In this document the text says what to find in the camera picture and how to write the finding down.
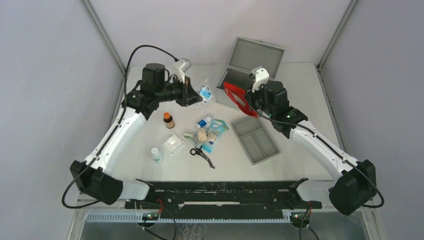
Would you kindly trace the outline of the beige bandage roll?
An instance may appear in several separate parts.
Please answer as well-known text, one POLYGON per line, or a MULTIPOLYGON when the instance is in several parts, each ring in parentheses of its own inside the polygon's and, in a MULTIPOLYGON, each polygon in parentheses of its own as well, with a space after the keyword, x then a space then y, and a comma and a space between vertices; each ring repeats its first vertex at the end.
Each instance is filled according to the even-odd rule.
POLYGON ((200 142, 204 143, 208 140, 208 131, 206 128, 200 128, 197 132, 197 138, 200 142))

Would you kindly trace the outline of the red first aid pouch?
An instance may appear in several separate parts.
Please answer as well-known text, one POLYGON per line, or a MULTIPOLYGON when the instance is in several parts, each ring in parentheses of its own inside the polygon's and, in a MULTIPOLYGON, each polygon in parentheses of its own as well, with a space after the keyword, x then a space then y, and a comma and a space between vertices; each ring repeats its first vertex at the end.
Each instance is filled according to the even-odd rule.
POLYGON ((258 114, 253 111, 245 97, 246 91, 229 82, 224 82, 224 91, 231 101, 247 116, 257 118, 258 114))

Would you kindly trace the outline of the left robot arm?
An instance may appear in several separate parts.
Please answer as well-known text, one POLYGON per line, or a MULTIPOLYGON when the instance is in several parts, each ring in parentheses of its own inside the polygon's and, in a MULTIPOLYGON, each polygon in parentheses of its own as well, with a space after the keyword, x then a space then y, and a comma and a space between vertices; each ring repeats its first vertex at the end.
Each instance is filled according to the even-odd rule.
POLYGON ((202 101, 202 97, 185 75, 192 66, 182 58, 171 65, 170 79, 166 67, 160 63, 148 63, 141 79, 126 94, 119 116, 111 125, 97 147, 82 162, 75 160, 70 165, 73 183, 78 190, 107 205, 121 199, 137 200, 149 209, 156 203, 157 196, 141 180, 122 181, 113 178, 117 163, 134 134, 147 122, 160 103, 176 102, 187 107, 202 101))

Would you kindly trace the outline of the brown bottle orange cap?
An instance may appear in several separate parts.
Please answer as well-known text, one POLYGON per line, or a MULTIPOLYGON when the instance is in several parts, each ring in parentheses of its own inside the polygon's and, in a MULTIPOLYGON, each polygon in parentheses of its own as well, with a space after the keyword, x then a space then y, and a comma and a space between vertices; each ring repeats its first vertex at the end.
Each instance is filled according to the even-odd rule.
POLYGON ((165 126, 168 129, 172 129, 172 128, 175 127, 174 119, 173 119, 172 115, 169 112, 164 112, 163 113, 163 121, 165 123, 165 126))

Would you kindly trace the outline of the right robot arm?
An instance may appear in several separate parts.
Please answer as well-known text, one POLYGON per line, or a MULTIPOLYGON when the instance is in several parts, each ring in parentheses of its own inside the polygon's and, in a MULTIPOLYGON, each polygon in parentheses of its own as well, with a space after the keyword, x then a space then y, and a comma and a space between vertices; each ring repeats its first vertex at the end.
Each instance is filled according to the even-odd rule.
POLYGON ((305 178, 294 185, 289 203, 302 208, 308 201, 330 204, 343 215, 350 215, 379 196, 380 208, 385 200, 377 188, 376 168, 369 160, 359 161, 323 136, 299 109, 290 105, 287 90, 279 81, 269 81, 254 89, 250 80, 244 97, 249 109, 271 122, 273 128, 306 150, 331 176, 331 180, 305 178))

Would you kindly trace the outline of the bagged small blue box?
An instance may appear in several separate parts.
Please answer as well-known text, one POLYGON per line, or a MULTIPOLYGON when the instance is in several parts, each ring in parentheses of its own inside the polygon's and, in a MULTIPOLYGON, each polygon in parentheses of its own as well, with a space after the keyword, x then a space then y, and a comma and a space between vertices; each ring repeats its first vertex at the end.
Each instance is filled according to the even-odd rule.
POLYGON ((210 79, 207 78, 203 81, 201 87, 198 90, 198 94, 201 96, 202 100, 198 103, 200 108, 207 106, 213 99, 213 91, 210 88, 210 79))

